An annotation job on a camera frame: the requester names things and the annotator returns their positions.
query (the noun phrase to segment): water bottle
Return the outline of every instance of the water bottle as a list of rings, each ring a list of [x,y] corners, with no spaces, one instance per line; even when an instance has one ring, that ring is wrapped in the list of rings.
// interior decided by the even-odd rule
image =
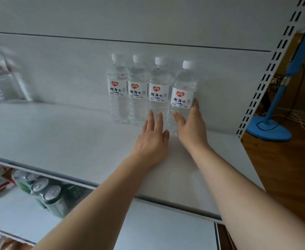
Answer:
[[[130,123],[143,126],[148,115],[148,82],[150,74],[140,55],[133,55],[134,66],[130,69],[128,92],[130,98]]]
[[[0,101],[19,102],[24,98],[19,96],[19,86],[11,71],[0,64]]]
[[[187,120],[191,110],[198,82],[194,69],[195,63],[193,61],[184,61],[183,70],[175,78],[168,116],[168,129],[171,134],[177,134],[178,129],[172,113],[177,111]]]
[[[115,122],[126,124],[129,121],[128,69],[123,54],[112,54],[112,60],[113,64],[107,72],[111,115]]]
[[[155,120],[157,114],[162,112],[163,123],[166,126],[172,76],[167,68],[165,57],[156,57],[155,64],[156,67],[151,72],[149,83],[149,110],[153,111]]]

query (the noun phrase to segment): white bottle cap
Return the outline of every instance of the white bottle cap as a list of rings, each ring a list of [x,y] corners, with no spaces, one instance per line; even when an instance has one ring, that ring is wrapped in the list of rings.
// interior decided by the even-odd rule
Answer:
[[[121,53],[120,54],[113,53],[112,54],[112,60],[114,62],[122,62],[122,61],[125,60],[125,56],[123,54],[121,54]]]
[[[183,62],[183,68],[184,69],[195,69],[195,62],[194,61],[184,61]]]
[[[138,55],[138,54],[134,54],[133,55],[133,62],[134,63],[141,63],[141,62],[143,62],[143,56],[142,55]]]
[[[163,57],[156,57],[155,58],[155,64],[156,65],[166,65],[167,64],[167,59]]]

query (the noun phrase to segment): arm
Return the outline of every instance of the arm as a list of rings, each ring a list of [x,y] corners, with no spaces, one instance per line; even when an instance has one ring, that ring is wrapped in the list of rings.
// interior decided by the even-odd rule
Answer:
[[[305,250],[305,223],[220,157],[207,142],[197,100],[186,123],[174,113],[180,141],[202,172],[239,250]]]
[[[168,154],[162,113],[149,113],[130,156],[33,250],[113,249],[129,206],[149,170]]]

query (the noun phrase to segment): hand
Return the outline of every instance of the hand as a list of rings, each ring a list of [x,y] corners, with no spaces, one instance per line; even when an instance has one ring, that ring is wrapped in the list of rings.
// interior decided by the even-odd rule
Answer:
[[[162,113],[158,113],[155,124],[154,114],[150,111],[142,128],[142,134],[138,136],[130,157],[135,157],[148,165],[149,169],[152,168],[167,157],[169,137],[170,132],[168,130],[163,132]]]
[[[173,117],[178,125],[178,136],[184,147],[191,153],[194,149],[209,147],[206,125],[200,113],[199,102],[195,98],[186,122],[184,116],[174,112]]]

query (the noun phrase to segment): fan pole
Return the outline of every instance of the fan pole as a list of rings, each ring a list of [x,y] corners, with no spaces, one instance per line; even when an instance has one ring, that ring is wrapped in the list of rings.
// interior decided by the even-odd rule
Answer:
[[[281,96],[283,95],[291,77],[296,74],[304,62],[305,59],[305,34],[302,38],[302,41],[292,59],[288,65],[286,75],[278,89],[278,92],[275,95],[275,98],[266,114],[266,116],[254,116],[246,131],[251,135],[261,138],[263,140],[270,141],[288,141],[291,139],[292,134],[283,126],[279,125],[274,120],[271,120],[271,116],[278,105]]]

